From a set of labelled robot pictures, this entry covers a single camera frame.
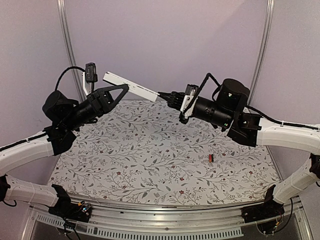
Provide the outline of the white remote control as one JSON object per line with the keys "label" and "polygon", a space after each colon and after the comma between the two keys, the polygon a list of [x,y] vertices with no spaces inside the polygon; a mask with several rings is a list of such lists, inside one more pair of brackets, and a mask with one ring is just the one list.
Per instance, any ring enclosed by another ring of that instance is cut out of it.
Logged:
{"label": "white remote control", "polygon": [[109,84],[116,85],[116,86],[123,85],[123,84],[128,85],[129,87],[128,91],[130,93],[137,95],[141,98],[144,98],[146,100],[149,100],[151,102],[155,102],[157,98],[160,96],[159,93],[153,90],[150,90],[144,86],[141,86],[137,83],[134,83],[126,78],[118,76],[112,72],[106,72],[102,80],[104,82],[107,82]]}

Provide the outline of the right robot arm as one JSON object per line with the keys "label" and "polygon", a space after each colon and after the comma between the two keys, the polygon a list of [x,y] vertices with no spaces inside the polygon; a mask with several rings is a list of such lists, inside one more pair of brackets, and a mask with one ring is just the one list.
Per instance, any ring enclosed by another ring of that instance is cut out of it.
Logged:
{"label": "right robot arm", "polygon": [[210,123],[215,129],[227,131],[227,136],[242,146],[276,146],[310,153],[309,159],[288,178],[271,186],[258,213],[269,218],[290,198],[320,179],[320,127],[275,120],[247,104],[250,90],[241,82],[226,78],[218,84],[212,99],[200,96],[211,74],[200,86],[189,84],[185,92],[160,92],[159,97],[170,108],[180,112],[179,120],[186,124],[190,118]]}

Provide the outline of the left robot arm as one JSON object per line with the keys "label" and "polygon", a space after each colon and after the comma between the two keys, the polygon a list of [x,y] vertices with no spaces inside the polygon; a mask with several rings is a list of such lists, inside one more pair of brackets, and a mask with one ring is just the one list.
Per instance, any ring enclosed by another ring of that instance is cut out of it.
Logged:
{"label": "left robot arm", "polygon": [[67,152],[76,139],[75,133],[111,112],[128,90],[126,84],[98,88],[81,103],[57,89],[53,91],[42,107],[52,124],[34,136],[0,149],[0,200],[42,204],[55,208],[63,217],[70,217],[74,205],[63,187],[26,182],[8,173],[35,160]]}

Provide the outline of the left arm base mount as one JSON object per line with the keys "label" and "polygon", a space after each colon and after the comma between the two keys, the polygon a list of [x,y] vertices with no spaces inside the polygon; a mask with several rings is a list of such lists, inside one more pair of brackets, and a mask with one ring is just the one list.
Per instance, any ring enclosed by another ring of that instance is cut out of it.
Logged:
{"label": "left arm base mount", "polygon": [[48,207],[48,213],[58,216],[62,219],[75,220],[79,222],[88,223],[92,214],[92,205],[89,202],[81,201],[79,203],[72,203],[68,193],[62,186],[52,184],[57,202],[54,206]]}

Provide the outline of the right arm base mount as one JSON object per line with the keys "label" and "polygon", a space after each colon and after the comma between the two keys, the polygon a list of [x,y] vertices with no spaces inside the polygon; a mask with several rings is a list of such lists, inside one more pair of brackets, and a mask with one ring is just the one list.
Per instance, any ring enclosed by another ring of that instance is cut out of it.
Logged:
{"label": "right arm base mount", "polygon": [[275,187],[276,185],[274,184],[268,188],[263,203],[241,209],[241,216],[245,223],[265,220],[285,213],[284,204],[274,200],[273,192]]}

